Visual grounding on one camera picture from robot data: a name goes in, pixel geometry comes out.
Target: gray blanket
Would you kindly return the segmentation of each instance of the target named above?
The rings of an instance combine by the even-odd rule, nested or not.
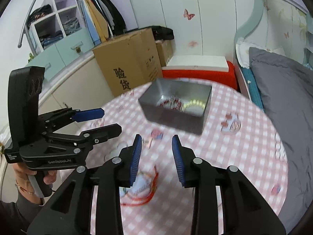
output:
[[[289,233],[313,199],[313,71],[257,48],[249,55],[264,111],[288,158],[287,198],[278,217]]]

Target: light green drawer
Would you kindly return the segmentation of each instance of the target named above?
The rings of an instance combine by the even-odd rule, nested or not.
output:
[[[56,47],[65,65],[69,65],[83,53],[94,47],[87,28],[83,28],[58,41]]]
[[[57,50],[56,45],[53,44],[30,61],[27,66],[45,67],[46,70],[44,77],[46,80],[50,80],[65,67],[65,64]]]

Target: checkered tablecloth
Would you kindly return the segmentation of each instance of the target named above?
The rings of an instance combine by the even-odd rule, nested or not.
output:
[[[178,181],[171,140],[178,134],[183,146],[192,148],[213,166],[226,169],[237,166],[258,189],[276,214],[287,193],[288,166],[281,139],[270,119],[251,101],[235,90],[207,80],[190,80],[212,85],[212,100],[206,126],[201,136],[148,122],[138,98],[150,83],[140,86],[106,104],[102,119],[89,121],[82,131],[118,123],[118,138],[96,145],[89,153],[88,168],[101,166],[132,145],[135,135],[143,138],[136,186],[121,189],[121,213],[125,235],[190,234],[193,192]],[[61,171],[62,180],[70,170]],[[91,234],[95,234],[94,192]],[[223,233],[220,195],[219,233]]]

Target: open metal box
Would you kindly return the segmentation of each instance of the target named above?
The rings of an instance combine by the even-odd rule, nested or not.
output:
[[[158,78],[138,101],[148,121],[201,135],[210,110],[211,95],[210,85]],[[160,107],[160,103],[171,96],[179,98],[183,104],[196,100],[204,109],[178,111]]]

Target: cardboard box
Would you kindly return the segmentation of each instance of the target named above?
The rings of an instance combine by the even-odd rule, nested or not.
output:
[[[163,77],[150,28],[108,40],[93,52],[115,97]]]
[[[159,53],[161,67],[167,66],[173,57],[173,49],[171,41],[156,41],[156,48]]]

